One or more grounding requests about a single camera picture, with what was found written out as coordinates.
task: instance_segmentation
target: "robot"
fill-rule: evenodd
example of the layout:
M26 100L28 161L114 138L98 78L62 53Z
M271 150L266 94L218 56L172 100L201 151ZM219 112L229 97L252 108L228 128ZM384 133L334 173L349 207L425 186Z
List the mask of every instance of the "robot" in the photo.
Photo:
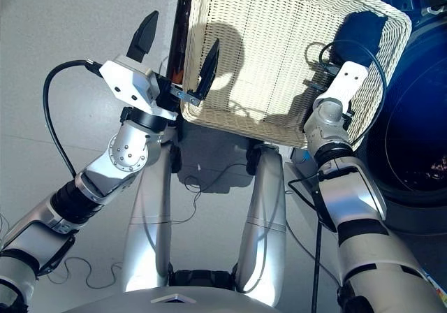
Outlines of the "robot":
M282 161L274 146L255 146L256 155L249 160L256 172L254 192L232 273L174 272L169 263L170 176L179 169L170 123L177 118L180 100L199 105L206 99L217 69L219 41L203 62L197 90L183 92L141 64L154 39L157 15L142 22L126 56L104 65L85 61L85 67L131 107L123 109L121 126L107 150L8 232L0 251L1 312L27 312L38 277L59 265L75 234L140 171L124 255L123 293L69 312L278 312L274 306L284 278L286 208ZM386 204L381 192L353 155L344 113L361 81L343 78L345 70L357 75L356 80L367 76L366 68L346 62L315 100L304 127L308 151L319 167L312 190L315 208L339 242L339 305L346 313L445 312L417 260L383 224Z

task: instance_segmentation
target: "floor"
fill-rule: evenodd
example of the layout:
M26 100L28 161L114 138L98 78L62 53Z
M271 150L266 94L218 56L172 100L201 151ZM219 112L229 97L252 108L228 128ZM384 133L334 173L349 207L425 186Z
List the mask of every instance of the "floor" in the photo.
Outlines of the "floor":
M125 53L140 21L160 11L157 34L145 63L154 69L168 56L177 0L1 0L1 213L17 221L40 200L71 179L50 140L41 108L45 76L57 64L89 57L99 62ZM122 104L101 79L82 69L58 75L50 91L54 127L77 170L100 155L119 127ZM239 136L189 125L182 150L184 168L172 178L172 214L191 214L193 194L184 185L194 174L205 184L230 163L244 161L246 140ZM293 177L285 170L286 179ZM122 260L126 227L137 184L107 206L77 235L68 256L87 259L93 268L90 282L112 281L110 266ZM173 229L172 263L175 268L230 270L237 259L253 179L243 167L231 168L198 201L195 217ZM314 250L315 216L298 199L287 197L288 218L302 243ZM313 261L291 237L287 239L282 312L308 312ZM337 244L323 236L322 262L337 269ZM85 285L88 267L70 261L71 278L56 285L42 277L30 312L62 312L120 291L116 284L102 290ZM57 273L64 274L60 267ZM53 280L63 278L53 274ZM324 272L319 312L337 310L335 283Z

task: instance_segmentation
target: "wire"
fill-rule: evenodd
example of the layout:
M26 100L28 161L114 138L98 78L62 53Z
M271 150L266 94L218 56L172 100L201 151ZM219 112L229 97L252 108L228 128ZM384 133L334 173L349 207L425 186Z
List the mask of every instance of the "wire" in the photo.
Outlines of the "wire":
M60 71L65 70L66 68L74 67L74 66L86 66L87 67L87 61L86 60L72 60L65 63L62 63L58 66L56 66L54 69L52 69L43 84L43 93L42 93L42 101L43 101L43 113L45 114L45 122L47 123L48 130L50 131L51 138L53 139L54 145L56 145L57 151L62 156L62 159L64 160L65 164L67 165L68 169L70 170L71 175L73 178L76 176L76 171L70 162L70 159L67 156L67 153L65 153L61 143L59 142L59 139L56 135L56 131L54 131L53 123L51 121L50 116L50 108L48 105L48 93L50 91L50 83L54 76L58 74Z
M314 205L312 205L312 203L307 200L307 198L305 198L292 184L295 182L303 182L305 180L308 180L310 178L316 177L318 176L318 173L311 175L309 177L304 177L304 178L300 178L300 179L295 179L295 180L291 180L287 183L287 185L292 188L292 190L306 203L306 205L308 205L311 209L313 209L316 212L316 208ZM316 264L318 264L318 266L320 266L328 275L329 277L337 284L337 286L340 286L340 282L337 279L337 277L334 276L333 273L331 273L323 264L320 263L320 250L321 250L321 233L318 236L318 228L321 227L321 222L318 221L318 227L317 227L317 235L316 235L316 254L315 256L300 242L300 240L298 239L298 237L296 236L296 234L293 232L292 228L290 227L287 219L286 219L286 226L288 231L290 231L293 239L295 240L295 242L307 253L307 255L313 259L315 261ZM315 280L314 278L314 291L315 291L315 286L317 286L318 288L318 275L317 278Z
M295 240L296 244L300 246L301 249L303 249L305 251L305 253L312 259L315 261L315 256L301 243L301 241L298 239L297 235L293 232L290 224L288 223L288 221L286 220L286 226L288 231L290 232L290 234L292 235L292 238ZM324 272L326 272L328 274L328 276L334 281L334 283L337 286L340 286L340 282L337 279L337 277L335 277L335 275L333 273L331 273L329 271L329 269L327 269L322 263L320 263L320 267L324 270Z
M113 264L110 266L110 272L112 273L112 277L113 277L112 282L109 283L109 284L103 285L103 286L93 286L93 285L91 285L91 284L89 283L89 278L90 278L91 274L93 273L93 268L91 267L90 262L88 262L87 259L84 259L84 258L82 258L82 257L76 257L76 256L73 256L73 257L68 257L68 258L65 259L65 261L64 261L64 267L65 267L66 274L67 274L67 275L65 276L65 279L64 279L64 280L62 280L61 282L56 282L56 281L54 281L53 279L50 278L50 275L47 275L48 280L49 280L50 282L52 282L53 284L57 284L57 285L61 285L61 284L66 283L66 282L71 278L71 272L70 272L70 269L68 268L68 265L67 265L67 262L68 262L68 261L71 261L71 260L79 260L79 261L83 261L83 262L85 262L85 263L87 264L87 266L89 267L89 273L88 273L88 275L85 277L85 284L87 285L87 287L88 287L89 289L93 289L93 290L106 289L106 288L108 288L108 287L111 287L111 286L115 285L115 283L117 282L117 276L116 276L115 271L114 271L113 269L114 269L114 268L122 269L122 267L120 266L121 262L115 262L115 263L113 263Z
M315 264L314 264L314 284L312 287L312 309L311 313L316 313L316 301L318 298L318 279L320 277L320 254L321 254L321 222L318 221L316 227L316 244L315 244Z
M330 48L332 45L337 44L337 43L350 43L350 44L354 44L357 45L364 53L366 53L371 60L374 62L374 64L377 67L377 71L379 72L381 81L382 81L382 97L379 103L379 106L376 110L376 113L374 114L371 123L369 124L369 126L351 143L352 145L355 145L359 140L361 140L363 138L363 136L365 136L368 131L372 128L372 126L376 123L377 119L379 118L379 115L383 109L383 105L385 104L385 96L386 96L386 89L387 89L387 82L386 82L386 76L385 76L385 72L383 72L383 68L379 63L379 60L377 60L376 56L374 56L372 54L371 51L368 50L368 48L366 48L363 44L357 42L357 41L352 41L351 39L337 39L335 41L330 42L329 44L327 44L326 46L324 46L323 49L321 49L320 54L318 55L318 62L320 65L322 65L322 67L328 71L328 65L323 62L323 53Z
M305 178L300 178L300 179L294 179L291 180L290 182L287 183L287 185L313 210L316 211L316 208L314 205L312 205L312 203L310 201L307 200L307 198L305 196L303 196L301 194L300 191L298 191L292 184L296 183L296 182L304 182L305 180L311 179L313 177L316 177L318 175L318 172L315 173L314 175L311 175L310 177L305 177Z
M214 184L216 184L216 182L218 182L219 181L219 179L221 179L221 177L226 173L226 171L229 169L229 168L232 168L233 166L239 166L239 165L242 165L242 166L246 166L246 164L243 164L243 163L233 163L233 164L230 164L230 165L228 165L228 166L226 166L220 173L219 173L219 175L216 177L216 179L214 179L208 186L206 186L204 189L202 189L201 187L200 187L200 182L199 182L199 179L197 178L197 177L195 177L195 176L193 176L193 175L188 175L188 176L186 176L185 178L184 178L184 186L185 186L185 188L188 190L188 191L190 191L191 193L195 193L196 195L194 196L194 200L193 200L193 213L188 217L188 218L186 218L185 220L172 220L172 224L184 224L185 222L188 222L189 220L191 220L193 217L194 217L194 215L196 214L196 212L197 212L197 200L200 198L200 196L202 195L202 192L204 192L204 191L206 191L206 190L208 190L211 186L213 186ZM192 184L190 184L189 186L191 186L191 187L193 187L193 188L195 188L195 189L198 189L197 191L193 191L193 190L191 190L189 187L188 187L188 182L187 182L187 180L188 179L195 179L196 181L197 181L197 187L196 186L193 186Z

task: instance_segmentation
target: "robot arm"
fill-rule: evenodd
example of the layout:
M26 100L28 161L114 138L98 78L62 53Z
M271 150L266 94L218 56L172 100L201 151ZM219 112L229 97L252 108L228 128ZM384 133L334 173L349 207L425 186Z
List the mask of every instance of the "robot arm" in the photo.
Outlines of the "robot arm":
M132 107L107 150L59 191L40 202L8 232L0 249L0 311L26 312L36 280L52 272L75 242L75 234L103 206L129 187L140 170L161 153L163 131L176 120L179 100L199 105L217 69L219 41L205 58L195 92L183 92L140 62L149 52L158 13L145 18L127 56L104 65L87 61L112 93Z
M355 71L340 71L334 82ZM360 85L326 92L305 124L308 149L319 167L314 203L323 225L338 234L339 304L343 312L445 312L413 254L385 227L381 192L353 156L342 102L346 91L355 93Z

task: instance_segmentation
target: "wicker basket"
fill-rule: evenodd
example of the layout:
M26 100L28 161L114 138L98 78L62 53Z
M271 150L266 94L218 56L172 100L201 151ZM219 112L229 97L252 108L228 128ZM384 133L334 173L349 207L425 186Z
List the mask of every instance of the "wicker basket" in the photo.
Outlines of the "wicker basket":
M318 53L333 40L348 14L366 10L388 16L377 59L389 80L409 38L411 22L382 1L192 0L185 91L197 87L198 72L216 38L221 51L206 101L199 107L182 104L182 114L196 124L305 146L302 127L318 96L309 83L328 85L329 81L318 66ZM380 99L380 77L372 66L352 100L351 139L371 122Z

